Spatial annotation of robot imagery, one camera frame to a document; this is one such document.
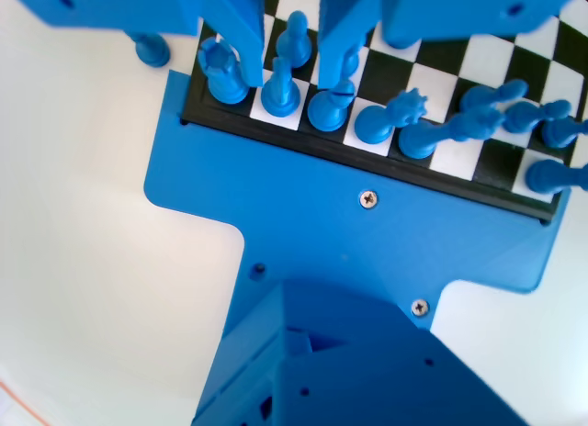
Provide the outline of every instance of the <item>blue chess piece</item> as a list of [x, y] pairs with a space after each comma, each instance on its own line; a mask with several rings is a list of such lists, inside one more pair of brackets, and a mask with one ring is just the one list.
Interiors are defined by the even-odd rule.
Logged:
[[504, 115], [489, 106], [474, 107], [456, 114], [445, 125], [433, 126], [425, 120], [401, 130], [399, 146], [404, 155], [420, 160], [431, 155], [439, 141], [487, 140], [504, 122]]
[[480, 105], [495, 107], [497, 103], [509, 102], [522, 97], [528, 89], [529, 85], [520, 79], [511, 80], [496, 89], [484, 85], [474, 86], [461, 97], [459, 109], [465, 112]]
[[135, 51], [141, 62], [153, 68], [159, 68], [169, 62], [169, 47], [159, 34], [125, 33], [135, 42]]
[[347, 107], [356, 96], [355, 92], [350, 81], [342, 80], [335, 88], [316, 94], [308, 108], [311, 124], [322, 132], [341, 128], [347, 119]]
[[531, 164], [525, 181], [529, 189], [540, 194], [557, 194], [574, 185], [588, 190], [588, 164], [583, 168], [571, 168], [560, 162], [543, 160]]
[[359, 67], [359, 51], [366, 43], [366, 37], [356, 43], [353, 47], [345, 52], [343, 56], [343, 66], [341, 67], [341, 79], [351, 77]]
[[292, 80], [290, 62], [284, 57], [272, 61], [274, 73], [261, 89], [261, 103], [274, 117], [287, 117], [300, 104], [300, 90]]
[[241, 102], [249, 92], [243, 81], [237, 56], [225, 39], [219, 42], [208, 38], [200, 45], [198, 64], [208, 77], [210, 93], [222, 103], [234, 105]]
[[506, 109], [504, 128], [514, 134], [523, 134], [532, 130], [541, 120], [565, 118], [570, 112], [571, 103], [567, 100], [558, 100], [544, 106], [522, 101]]
[[309, 22], [304, 13], [295, 11], [288, 18], [286, 31], [277, 38], [277, 55], [288, 59], [292, 68], [299, 68], [311, 57], [312, 45], [307, 34], [308, 27]]
[[565, 148], [580, 134], [588, 135], [588, 120], [576, 123], [570, 117], [560, 118], [546, 121], [541, 129], [543, 141], [550, 148]]
[[402, 91], [386, 107], [365, 107], [356, 118], [357, 137], [369, 144], [382, 143], [392, 134], [394, 128], [412, 125], [425, 115], [426, 100], [427, 97], [421, 96], [419, 90], [414, 88], [408, 93]]

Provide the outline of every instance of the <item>screw hole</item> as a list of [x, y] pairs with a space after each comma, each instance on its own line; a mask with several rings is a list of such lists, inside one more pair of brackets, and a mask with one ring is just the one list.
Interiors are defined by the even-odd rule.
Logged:
[[518, 14], [523, 11], [523, 8], [525, 8], [523, 4], [514, 4], [513, 6], [510, 6], [508, 10], [506, 10], [506, 14], [510, 17], [518, 16]]
[[252, 269], [249, 277], [254, 281], [261, 281], [266, 274], [266, 265], [264, 263], [256, 263]]
[[62, 4], [62, 6], [65, 6], [70, 10], [73, 10], [75, 8], [73, 0], [59, 0], [59, 2]]

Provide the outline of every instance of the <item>blue 3d-printed part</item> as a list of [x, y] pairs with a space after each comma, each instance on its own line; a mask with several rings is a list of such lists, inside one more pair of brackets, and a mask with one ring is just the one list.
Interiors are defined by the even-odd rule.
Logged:
[[300, 104], [300, 90], [292, 80], [290, 62], [283, 57], [272, 61], [274, 72], [261, 90], [261, 103], [272, 116], [286, 117]]
[[295, 11], [288, 18], [286, 31], [277, 38], [277, 55], [288, 59], [292, 68], [299, 68], [311, 57], [312, 45], [308, 28], [309, 22], [304, 13]]
[[478, 106], [495, 107], [497, 103], [505, 103], [521, 98], [528, 89], [529, 85], [520, 79], [511, 80], [496, 89], [483, 85], [474, 86], [461, 97], [459, 108], [461, 111], [467, 111]]
[[557, 194], [575, 185], [588, 190], [588, 164], [573, 168], [554, 160], [544, 160], [533, 163], [526, 171], [525, 179], [529, 189], [540, 194]]
[[241, 77], [237, 56], [226, 40], [204, 40], [198, 51], [198, 64], [208, 78], [210, 93], [217, 100], [234, 105], [245, 98], [249, 87]]
[[347, 119], [347, 107], [356, 97], [355, 90], [350, 81], [342, 80], [335, 88], [316, 94], [309, 103], [311, 124], [322, 132], [341, 128]]
[[394, 128], [413, 125], [426, 114], [424, 102], [427, 97], [421, 96], [414, 88], [410, 92], [402, 91], [391, 99], [385, 107], [367, 106], [356, 118], [357, 137], [369, 144], [382, 143]]
[[566, 1], [381, 0], [383, 38], [398, 48], [417, 39], [514, 36], [538, 28]]
[[143, 63], [159, 68], [169, 62], [169, 47], [160, 35], [127, 33], [127, 36], [135, 42], [135, 51]]
[[504, 115], [496, 109], [478, 106], [456, 114], [445, 125], [419, 120], [407, 126], [401, 130], [399, 146], [404, 155], [420, 160], [431, 155], [439, 141], [487, 140], [503, 122]]
[[546, 121], [541, 128], [543, 141], [550, 148], [565, 148], [580, 134], [588, 135], [588, 120], [577, 123], [570, 117], [560, 118]]
[[[544, 226], [342, 164], [182, 126], [178, 113], [189, 80], [170, 73], [145, 194], [157, 206], [226, 222], [242, 233], [243, 258], [225, 332], [272, 286], [300, 278], [398, 305], [422, 328], [431, 326], [439, 296], [452, 281], [522, 293], [539, 284], [567, 190]], [[370, 210], [357, 200], [366, 190], [378, 194]], [[421, 318], [411, 312], [417, 298], [429, 303]]]
[[513, 134], [524, 134], [535, 127], [541, 120], [565, 118], [570, 114], [571, 104], [567, 100], [535, 106], [529, 102], [518, 102], [510, 106], [504, 114], [504, 128]]
[[300, 278], [276, 285], [225, 331], [192, 426], [412, 425], [415, 418], [525, 425], [397, 306]]

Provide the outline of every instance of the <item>hole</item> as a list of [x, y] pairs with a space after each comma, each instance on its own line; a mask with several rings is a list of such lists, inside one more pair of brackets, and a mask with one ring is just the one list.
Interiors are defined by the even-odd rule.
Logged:
[[249, 277], [254, 281], [261, 281], [266, 274], [266, 265], [264, 263], [256, 263], [252, 269]]
[[261, 410], [262, 418], [267, 420], [267, 418], [272, 415], [272, 396], [266, 398], [266, 400], [264, 400], [264, 402], [259, 406], [259, 409]]
[[524, 8], [525, 6], [523, 6], [523, 4], [514, 4], [513, 6], [510, 6], [508, 10], [506, 10], [506, 14], [510, 17], [518, 16], [518, 14], [523, 11]]
[[70, 10], [73, 10], [75, 8], [73, 0], [59, 0], [59, 2], [62, 4], [62, 6], [65, 6]]

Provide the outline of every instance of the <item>white square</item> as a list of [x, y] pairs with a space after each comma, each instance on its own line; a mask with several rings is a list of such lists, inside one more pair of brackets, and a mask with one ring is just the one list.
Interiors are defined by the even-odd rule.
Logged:
[[275, 18], [270, 15], [264, 15], [264, 53], [262, 54], [262, 62], [266, 58], [267, 45], [269, 45], [269, 37], [272, 34]]
[[588, 36], [588, 2], [570, 0], [561, 10], [560, 20]]
[[289, 16], [299, 10], [309, 20], [309, 28], [319, 30], [319, 2], [321, 0], [279, 0], [276, 17], [288, 20]]
[[584, 78], [580, 73], [557, 62], [549, 65], [548, 78], [543, 88], [541, 105], [565, 99], [571, 103], [571, 116], [576, 117]]
[[550, 17], [545, 24], [528, 34], [519, 34], [514, 41], [515, 45], [534, 53], [553, 59], [555, 43], [558, 40], [560, 20]]
[[[515, 103], [518, 103], [520, 101], [526, 101], [528, 103], [535, 105], [536, 107], [539, 106], [539, 103], [534, 102], [533, 100], [527, 100], [526, 98], [523, 98], [523, 99], [513, 100], [510, 102], [506, 102], [506, 103], [497, 103], [496, 109], [498, 109], [500, 112], [504, 112], [504, 111], [506, 111], [506, 109], [508, 109], [509, 107], [511, 107], [512, 105], [514, 105]], [[494, 135], [492, 135], [492, 138], [495, 140], [504, 141], [505, 143], [513, 144], [514, 146], [520, 146], [521, 148], [526, 148], [529, 144], [529, 141], [531, 140], [532, 133], [533, 133], [533, 131], [529, 130], [528, 132], [525, 132], [524, 134], [514, 134], [514, 133], [506, 130], [501, 125], [496, 130], [496, 132], [494, 132]]]
[[483, 140], [440, 141], [433, 153], [429, 169], [471, 181], [483, 144]]
[[443, 123], [457, 82], [456, 75], [415, 63], [406, 91], [418, 88], [421, 95], [428, 97], [424, 104], [427, 110], [424, 118]]
[[384, 140], [382, 143], [378, 144], [367, 144], [360, 140], [356, 135], [356, 118], [365, 107], [370, 106], [381, 107], [381, 105], [370, 102], [364, 98], [356, 98], [356, 101], [351, 108], [351, 113], [349, 114], [349, 123], [347, 124], [347, 130], [345, 131], [343, 144], [352, 146], [354, 148], [363, 149], [364, 151], [376, 153], [377, 155], [382, 155], [385, 157], [388, 155], [388, 151], [390, 150], [390, 144], [392, 143], [392, 136], [394, 135], [394, 131], [392, 131], [387, 140]]
[[553, 199], [553, 194], [538, 194], [537, 192], [533, 192], [531, 189], [528, 188], [525, 181], [526, 171], [531, 166], [531, 164], [541, 162], [543, 160], [554, 160], [556, 162], [562, 163], [562, 161], [559, 158], [546, 155], [545, 153], [533, 151], [531, 149], [525, 149], [525, 153], [523, 154], [523, 160], [521, 161], [521, 165], [518, 168], [518, 172], [516, 173], [516, 178], [514, 180], [514, 194], [527, 196], [533, 199], [538, 199], [539, 201], [544, 201], [546, 203], [551, 202], [551, 200]]
[[[361, 82], [361, 76], [364, 73], [364, 68], [366, 67], [366, 60], [368, 59], [368, 53], [369, 53], [369, 48], [367, 47], [361, 47], [361, 50], [359, 50], [358, 56], [359, 56], [359, 64], [357, 66], [357, 70], [353, 73], [353, 75], [351, 76], [351, 78], [349, 80], [351, 80], [351, 82], [353, 82], [353, 85], [356, 87], [356, 92], [357, 92], [357, 88], [359, 87], [359, 82]], [[321, 54], [317, 54], [317, 58], [316, 61], [314, 63], [314, 68], [312, 69], [312, 76], [311, 76], [311, 83], [315, 84], [315, 85], [319, 85], [319, 59], [321, 58]]]
[[[264, 70], [264, 83], [269, 80], [273, 73], [268, 70]], [[298, 125], [300, 123], [300, 117], [302, 117], [302, 109], [304, 108], [304, 100], [306, 100], [306, 93], [309, 90], [308, 82], [303, 82], [298, 79], [293, 79], [294, 83], [298, 86], [300, 90], [300, 104], [296, 108], [296, 110], [287, 117], [274, 117], [269, 112], [266, 111], [264, 105], [261, 103], [261, 90], [262, 88], [257, 88], [255, 90], [255, 99], [254, 105], [251, 108], [251, 113], [249, 117], [255, 118], [256, 120], [264, 121], [265, 123], [271, 123], [272, 125], [278, 125], [283, 128], [298, 129]]]
[[469, 39], [459, 77], [496, 88], [504, 83], [515, 45], [489, 35]]
[[385, 54], [389, 54], [390, 56], [404, 59], [408, 62], [414, 62], [416, 61], [416, 55], [419, 53], [419, 49], [421, 48], [421, 41], [419, 40], [414, 45], [409, 48], [405, 48], [404, 50], [397, 50], [392, 48], [388, 43], [386, 43], [384, 38], [382, 38], [382, 23], [380, 21], [376, 25], [376, 29], [374, 30], [369, 47], [372, 50], [383, 52]]

